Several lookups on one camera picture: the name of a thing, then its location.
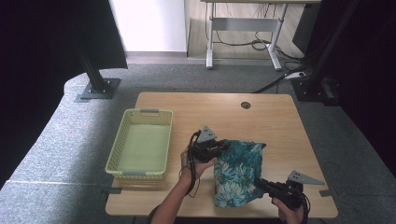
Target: white wall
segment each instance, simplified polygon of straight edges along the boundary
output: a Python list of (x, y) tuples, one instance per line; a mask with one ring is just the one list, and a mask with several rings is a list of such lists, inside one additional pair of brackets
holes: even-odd
[(124, 51), (187, 52), (189, 25), (186, 21), (190, 16), (185, 8), (189, 8), (189, 0), (109, 2)]

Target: desk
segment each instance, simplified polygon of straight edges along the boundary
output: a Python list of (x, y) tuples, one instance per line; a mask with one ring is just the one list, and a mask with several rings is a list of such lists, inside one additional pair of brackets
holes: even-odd
[[(251, 108), (241, 106), (249, 102)], [(174, 111), (168, 173), (157, 186), (142, 187), (117, 180), (106, 211), (116, 216), (147, 216), (163, 201), (178, 180), (180, 153), (191, 135), (207, 125), (220, 139), (250, 140), (267, 144), (263, 150), (262, 177), (285, 182), (292, 170), (325, 182), (292, 98), (284, 94), (142, 92), (136, 108), (161, 108)], [(311, 202), (310, 217), (336, 217), (331, 196), (321, 197), (326, 186), (305, 185)], [(218, 208), (214, 205), (213, 167), (205, 171), (195, 198), (186, 197), (180, 217), (277, 217), (277, 208), (264, 195), (242, 207)]]
[[(209, 13), (209, 40), (206, 51), (206, 68), (213, 68), (213, 31), (252, 31), (273, 32), (271, 44), (267, 45), (268, 53), (276, 71), (280, 71), (279, 59), (276, 56), (275, 47), (279, 38), (280, 29), (285, 19), (289, 4), (312, 4), (320, 3), (320, 0), (201, 0), (210, 4)], [(257, 3), (257, 4), (283, 4), (278, 19), (253, 19), (253, 18), (217, 18), (215, 17), (216, 3)]]

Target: fabric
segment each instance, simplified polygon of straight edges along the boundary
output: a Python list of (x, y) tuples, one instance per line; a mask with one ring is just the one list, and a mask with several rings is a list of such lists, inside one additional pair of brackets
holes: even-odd
[(262, 177), (264, 143), (228, 140), (229, 148), (214, 167), (215, 206), (237, 207), (261, 198), (263, 191), (254, 186)]

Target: desk leg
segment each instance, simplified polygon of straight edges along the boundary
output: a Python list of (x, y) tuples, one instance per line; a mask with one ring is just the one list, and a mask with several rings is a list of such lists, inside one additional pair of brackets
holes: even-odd
[(213, 68), (213, 16), (215, 10), (215, 4), (210, 4), (210, 16), (209, 16), (209, 41), (207, 42), (207, 51), (206, 51), (206, 68)]
[(274, 64), (274, 68), (276, 71), (280, 71), (282, 69), (282, 67), (280, 66), (280, 63), (279, 63), (279, 59), (276, 56), (275, 46), (276, 46), (277, 39), (279, 38), (280, 29), (282, 28), (283, 20), (285, 19), (285, 14), (286, 14), (286, 10), (288, 9), (288, 5), (289, 4), (283, 4), (282, 13), (281, 13), (280, 17), (278, 18), (276, 29), (273, 33), (273, 37), (271, 40), (271, 44), (267, 46), (268, 53), (270, 54), (271, 60)]

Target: floor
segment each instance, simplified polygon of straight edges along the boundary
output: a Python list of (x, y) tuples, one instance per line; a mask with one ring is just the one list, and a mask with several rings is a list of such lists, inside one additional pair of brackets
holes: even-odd
[[(205, 60), (186, 58), (133, 56), (128, 62), (128, 70), (101, 71), (121, 78), (112, 100), (76, 103), (89, 80), (82, 74), (66, 83), (51, 121), (0, 191), (1, 223), (146, 223), (146, 217), (106, 213), (112, 177), (104, 167), (122, 112), (134, 107), (138, 93), (248, 93), (283, 74), (268, 61), (217, 60), (213, 70), (205, 69)], [(338, 217), (309, 223), (396, 223), (396, 180), (342, 108), (298, 102), (286, 80), (264, 93), (292, 96), (336, 203)]]

